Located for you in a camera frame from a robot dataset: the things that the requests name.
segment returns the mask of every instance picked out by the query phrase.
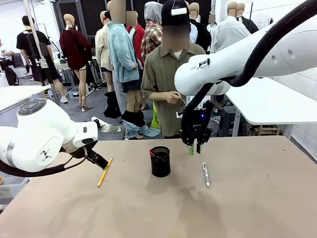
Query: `brown table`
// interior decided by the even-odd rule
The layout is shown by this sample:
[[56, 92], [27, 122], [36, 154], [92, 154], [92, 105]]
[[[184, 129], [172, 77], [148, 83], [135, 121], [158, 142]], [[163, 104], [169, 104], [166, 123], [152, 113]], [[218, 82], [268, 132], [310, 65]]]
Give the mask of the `brown table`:
[[[151, 175], [147, 149], [157, 145], [171, 150], [166, 178]], [[114, 157], [100, 188], [103, 172], [89, 162], [35, 178], [0, 215], [0, 237], [317, 236], [317, 168], [286, 137], [213, 138], [194, 156], [181, 140], [102, 141], [95, 151]]]

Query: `light blue fuzzy jacket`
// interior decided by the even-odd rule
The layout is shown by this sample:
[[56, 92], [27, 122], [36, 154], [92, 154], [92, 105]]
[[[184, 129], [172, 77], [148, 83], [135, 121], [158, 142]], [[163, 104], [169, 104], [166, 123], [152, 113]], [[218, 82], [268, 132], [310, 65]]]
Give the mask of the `light blue fuzzy jacket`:
[[129, 33], [123, 24], [107, 23], [108, 26], [108, 47], [111, 62], [113, 64], [115, 76], [121, 83], [139, 79], [134, 46]]

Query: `plaid shirt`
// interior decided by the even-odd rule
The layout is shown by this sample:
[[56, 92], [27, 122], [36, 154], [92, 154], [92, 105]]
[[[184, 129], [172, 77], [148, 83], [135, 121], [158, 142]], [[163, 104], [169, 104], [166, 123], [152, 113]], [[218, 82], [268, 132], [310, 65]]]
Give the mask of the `plaid shirt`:
[[162, 43], [162, 25], [159, 21], [146, 20], [145, 34], [141, 43], [141, 55], [145, 58]]

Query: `robot logo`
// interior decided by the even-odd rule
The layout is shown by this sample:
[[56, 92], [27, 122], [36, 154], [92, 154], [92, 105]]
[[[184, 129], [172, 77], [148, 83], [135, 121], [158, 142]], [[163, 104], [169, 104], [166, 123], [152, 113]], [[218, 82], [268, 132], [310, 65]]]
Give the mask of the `robot logo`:
[[40, 155], [42, 155], [42, 154], [45, 155], [45, 158], [43, 159], [43, 161], [45, 161], [47, 158], [51, 158], [51, 156], [47, 155], [47, 154], [48, 154], [48, 151], [49, 151], [49, 150], [47, 150], [47, 151], [43, 150], [43, 151], [40, 153]]

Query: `olive green shirt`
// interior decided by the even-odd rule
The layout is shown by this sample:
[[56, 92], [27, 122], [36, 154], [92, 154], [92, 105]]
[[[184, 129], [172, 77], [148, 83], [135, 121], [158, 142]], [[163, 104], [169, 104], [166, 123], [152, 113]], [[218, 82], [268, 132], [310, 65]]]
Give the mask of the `olive green shirt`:
[[[194, 55], [205, 55], [199, 45], [190, 43], [189, 49], [183, 50], [179, 59], [169, 50], [160, 45], [146, 58], [144, 64], [142, 92], [145, 98], [152, 93], [176, 91], [174, 84], [175, 73], [182, 64], [187, 63]], [[179, 134], [181, 119], [176, 118], [176, 112], [184, 110], [181, 101], [169, 104], [167, 101], [155, 102], [158, 111], [158, 121], [164, 136]]]

